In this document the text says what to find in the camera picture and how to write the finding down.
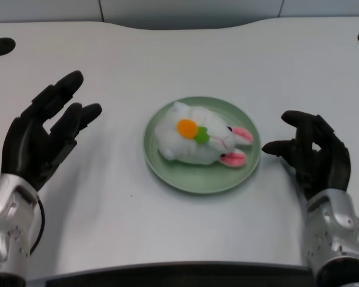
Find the silver robotic wrist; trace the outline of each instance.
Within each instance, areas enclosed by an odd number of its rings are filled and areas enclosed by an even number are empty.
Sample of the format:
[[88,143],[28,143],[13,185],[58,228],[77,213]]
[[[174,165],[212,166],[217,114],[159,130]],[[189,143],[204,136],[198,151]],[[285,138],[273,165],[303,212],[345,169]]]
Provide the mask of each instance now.
[[36,190],[23,178],[0,175],[0,273],[26,278],[37,201]]
[[344,283],[338,286],[359,282],[359,221],[350,195],[342,190],[323,190],[306,208],[306,257],[318,285],[325,277],[343,276]]

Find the white stuffed rabbit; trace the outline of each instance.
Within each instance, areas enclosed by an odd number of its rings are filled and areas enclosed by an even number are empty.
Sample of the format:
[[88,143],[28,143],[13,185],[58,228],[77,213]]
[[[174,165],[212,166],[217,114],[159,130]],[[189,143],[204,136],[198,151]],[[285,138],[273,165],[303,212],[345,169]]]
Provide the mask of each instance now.
[[168,160],[193,164],[215,161],[241,167],[246,154],[236,145],[251,145],[252,134],[243,127],[229,127],[222,118],[201,106],[175,102],[156,127],[158,149]]

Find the table surface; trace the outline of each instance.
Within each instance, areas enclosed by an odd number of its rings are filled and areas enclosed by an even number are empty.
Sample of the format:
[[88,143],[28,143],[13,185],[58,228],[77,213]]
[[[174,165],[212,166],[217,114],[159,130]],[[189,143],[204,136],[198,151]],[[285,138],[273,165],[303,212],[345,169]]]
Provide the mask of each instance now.
[[12,119],[69,72],[85,78],[74,100],[103,107],[40,191],[46,226],[29,280],[166,261],[303,265],[302,212],[278,158],[262,154],[254,176],[234,190],[194,196],[154,176],[142,134],[161,106],[187,96],[242,108],[263,143],[294,136],[280,118],[286,110],[321,114],[350,150],[348,191],[359,216],[358,33],[359,18],[165,31],[0,24],[0,38],[16,41],[0,57],[0,162]]

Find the bunny ear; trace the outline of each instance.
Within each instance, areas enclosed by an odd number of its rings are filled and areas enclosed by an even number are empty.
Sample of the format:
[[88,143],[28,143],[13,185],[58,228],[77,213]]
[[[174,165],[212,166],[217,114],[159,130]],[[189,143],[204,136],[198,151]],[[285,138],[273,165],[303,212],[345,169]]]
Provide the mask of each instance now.
[[230,154],[221,157],[220,161],[226,166],[242,167],[246,164],[246,154],[236,148]]
[[233,133],[235,134],[235,138],[237,140],[238,145],[251,145],[254,137],[252,134],[243,127],[233,127]]
[[174,111],[176,112],[188,112],[190,109],[188,105],[181,102],[174,102],[173,106],[174,106]]

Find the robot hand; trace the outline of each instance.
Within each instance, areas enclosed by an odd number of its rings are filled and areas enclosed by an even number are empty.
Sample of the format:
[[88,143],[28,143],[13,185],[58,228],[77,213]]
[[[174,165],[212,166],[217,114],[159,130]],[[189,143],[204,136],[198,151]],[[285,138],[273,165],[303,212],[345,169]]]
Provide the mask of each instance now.
[[[346,191],[351,174],[347,148],[320,115],[287,111],[282,119],[297,128],[290,141],[269,142],[262,150],[283,157],[295,167],[296,179],[307,200],[332,188]],[[320,150],[312,149],[312,143]]]
[[7,133],[2,150],[0,174],[0,287],[23,287],[29,255],[28,233],[34,209],[40,205],[37,191],[52,177],[77,142],[80,130],[101,113],[101,106],[82,107],[73,103],[47,133],[43,124],[54,117],[83,83],[79,71],[70,73],[48,86]]
[[101,113],[98,103],[86,107],[73,103],[50,129],[50,134],[42,127],[73,98],[83,81],[80,71],[70,73],[42,91],[12,122],[2,150],[1,173],[17,175],[37,191],[51,178],[76,146],[75,137],[80,130]]
[[[359,221],[346,193],[349,153],[319,115],[287,111],[282,119],[297,128],[290,141],[270,142],[263,151],[283,157],[296,170],[308,200],[305,252],[319,287],[359,286]],[[312,149],[312,143],[320,150]]]

